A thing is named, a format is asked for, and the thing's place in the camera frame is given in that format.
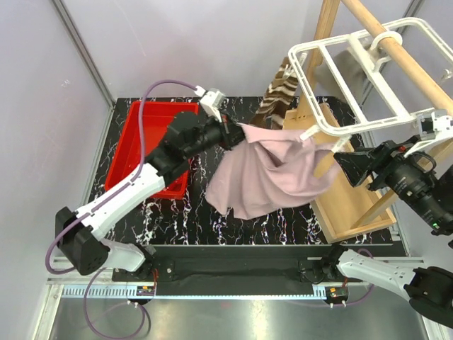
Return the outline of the mauve sock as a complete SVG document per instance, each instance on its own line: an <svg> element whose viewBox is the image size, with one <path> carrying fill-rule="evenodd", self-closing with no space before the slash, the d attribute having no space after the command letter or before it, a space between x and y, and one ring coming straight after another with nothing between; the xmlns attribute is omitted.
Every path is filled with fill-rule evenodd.
<svg viewBox="0 0 453 340"><path fill-rule="evenodd" d="M280 208L315 200L335 181L340 167L323 176L315 170L331 152L331 144L302 140L300 130L269 130L242 125L244 141L224 153L206 192L206 201L220 214L250 220Z"/></svg>

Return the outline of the brown striped sock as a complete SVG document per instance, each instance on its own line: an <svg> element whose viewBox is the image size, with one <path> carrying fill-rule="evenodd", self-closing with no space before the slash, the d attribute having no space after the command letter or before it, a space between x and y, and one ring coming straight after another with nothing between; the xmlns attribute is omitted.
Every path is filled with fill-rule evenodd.
<svg viewBox="0 0 453 340"><path fill-rule="evenodd" d="M284 57L274 79L267 87L249 124L258 128L281 130L299 83L288 57Z"/></svg>

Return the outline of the white clip hanger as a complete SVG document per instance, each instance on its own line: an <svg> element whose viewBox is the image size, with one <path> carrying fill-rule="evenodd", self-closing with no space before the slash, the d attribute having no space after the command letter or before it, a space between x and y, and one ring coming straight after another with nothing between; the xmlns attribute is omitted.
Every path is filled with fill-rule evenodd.
<svg viewBox="0 0 453 340"><path fill-rule="evenodd" d="M398 19L384 24L384 32L373 38L366 30L351 34L337 35L293 46L288 52L290 69L293 71L302 93L314 117L314 123L303 130L302 140L323 132L337 139L333 152L339 151L346 141L356 134L391 128L397 125L417 123L421 140L408 153L433 147L452 138L452 117L445 109L427 108L410 112L399 100L382 76L383 64L392 61L389 53L378 44L386 38L401 45L403 38L398 28L414 26L438 49L448 61L452 61L451 47L424 20L414 17ZM330 95L346 102L355 116L355 123L336 127L328 121L327 115L318 104L309 84L308 71L304 62L310 52L320 52L321 65L315 67L314 78ZM360 102L364 98L365 85L370 83L391 111L391 116L369 120L362 112Z"/></svg>

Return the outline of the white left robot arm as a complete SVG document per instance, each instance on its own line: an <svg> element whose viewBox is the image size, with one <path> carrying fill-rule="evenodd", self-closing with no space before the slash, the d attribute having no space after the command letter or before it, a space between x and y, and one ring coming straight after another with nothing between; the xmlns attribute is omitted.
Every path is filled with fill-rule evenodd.
<svg viewBox="0 0 453 340"><path fill-rule="evenodd" d="M159 144L127 177L77 210L64 206L56 213L50 248L58 248L82 276L107 267L146 280L153 271L150 253L142 246L110 241L106 234L140 203L180 178L195 155L215 145L230 150L244 139L241 125L227 114L201 124L193 112L179 113Z"/></svg>

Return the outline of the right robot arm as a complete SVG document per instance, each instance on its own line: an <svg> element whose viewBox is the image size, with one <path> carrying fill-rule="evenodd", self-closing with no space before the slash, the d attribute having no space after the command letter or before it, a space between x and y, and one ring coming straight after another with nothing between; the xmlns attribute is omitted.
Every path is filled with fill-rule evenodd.
<svg viewBox="0 0 453 340"><path fill-rule="evenodd" d="M375 148L334 155L347 180L358 186L373 175L371 191L387 188L406 209L397 209L397 228L410 249L410 222L424 222L433 236L452 236L452 204L438 197L437 162L418 149L414 136L396 144L389 140ZM404 267L364 256L359 251L334 244L314 267L322 280L358 279L403 298L423 317L452 327L452 272L438 266Z"/></svg>

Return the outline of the cream grey sock hanging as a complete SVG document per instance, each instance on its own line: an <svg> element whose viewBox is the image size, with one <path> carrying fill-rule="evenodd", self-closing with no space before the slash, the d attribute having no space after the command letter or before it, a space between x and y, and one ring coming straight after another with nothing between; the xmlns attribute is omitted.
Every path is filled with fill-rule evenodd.
<svg viewBox="0 0 453 340"><path fill-rule="evenodd" d="M361 104L367 75L351 51L351 48L348 47L346 50L343 50L333 57L333 61L346 85L350 89L351 94L354 96L355 100ZM329 96L336 97L343 103L347 103L343 92L341 91L325 61L314 69L314 77L316 81L328 92Z"/></svg>

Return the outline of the wooden hanging rod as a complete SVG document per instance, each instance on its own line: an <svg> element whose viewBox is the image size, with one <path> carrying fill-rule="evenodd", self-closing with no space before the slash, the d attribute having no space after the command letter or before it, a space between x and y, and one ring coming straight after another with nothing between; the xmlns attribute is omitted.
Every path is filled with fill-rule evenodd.
<svg viewBox="0 0 453 340"><path fill-rule="evenodd" d="M360 1L342 0L342 2L374 38L386 31ZM395 39L383 38L379 44L436 109L445 109L449 115L452 115L452 99Z"/></svg>

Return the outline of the red plastic bin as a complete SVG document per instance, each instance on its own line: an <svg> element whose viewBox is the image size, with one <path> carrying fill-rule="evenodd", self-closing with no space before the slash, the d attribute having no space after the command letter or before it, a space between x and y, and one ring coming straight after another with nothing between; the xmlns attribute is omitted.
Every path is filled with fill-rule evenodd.
<svg viewBox="0 0 453 340"><path fill-rule="evenodd" d="M132 173L139 165L140 140L138 126L139 101L132 102L125 125L122 129L117 149L110 163L105 190L110 190L126 176ZM167 131L167 126L174 117L182 111L191 111L198 114L199 105L187 102L155 102L149 101L144 104L143 127L145 138L145 151L149 153L160 142ZM185 195L188 184L186 171L166 189L153 195L154 198L181 200Z"/></svg>

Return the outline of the wooden rack frame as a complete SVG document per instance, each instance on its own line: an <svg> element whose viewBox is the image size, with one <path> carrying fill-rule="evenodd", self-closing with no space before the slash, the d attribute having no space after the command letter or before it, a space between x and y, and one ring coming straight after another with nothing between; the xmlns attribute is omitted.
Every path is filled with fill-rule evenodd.
<svg viewBox="0 0 453 340"><path fill-rule="evenodd" d="M295 45L288 52L291 67L302 88L302 95L296 113L287 114L285 125L287 128L296 128L302 114L310 113L314 124L306 130L303 138L323 133L336 139L332 150L333 158L343 172L334 188L350 195L350 207L357 215L357 220L349 231L328 234L327 240L338 242L355 234L365 234L382 228L384 223L378 221L378 217L388 209L395 197L407 203L428 223L434 235L450 235L452 214L442 207L432 194L435 187L434 173L426 171L414 158L425 157L429 163L435 164L443 154L450 151L452 99L402 47L396 30L401 26L419 28L446 60L452 59L452 49L422 19L407 17L383 24L359 1L347 1L345 5L361 22L363 26L361 31L332 36L331 30L339 2L324 1L314 40ZM361 46L360 38L365 36L373 37L374 44L385 49L387 59L396 62L429 99L432 104L430 108L414 113L409 113L404 108L382 77L379 71L380 63L373 62ZM347 42L353 49L368 79L390 107L392 118L370 121L364 116L327 50L329 45L343 42ZM332 72L357 118L356 124L345 127L334 125L331 112L317 102L313 92L314 69L320 60L325 61ZM353 135L412 122L419 125L420 132L402 144L385 142L378 147L356 152L348 146Z"/></svg>

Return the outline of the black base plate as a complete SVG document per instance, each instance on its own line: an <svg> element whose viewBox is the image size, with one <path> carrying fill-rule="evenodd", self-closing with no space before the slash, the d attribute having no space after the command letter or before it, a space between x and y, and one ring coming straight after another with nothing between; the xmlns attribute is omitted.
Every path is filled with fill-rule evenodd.
<svg viewBox="0 0 453 340"><path fill-rule="evenodd" d="M343 249L321 246L158 246L145 272L115 269L112 280L156 284L161 299L320 300L319 285L338 282L318 260Z"/></svg>

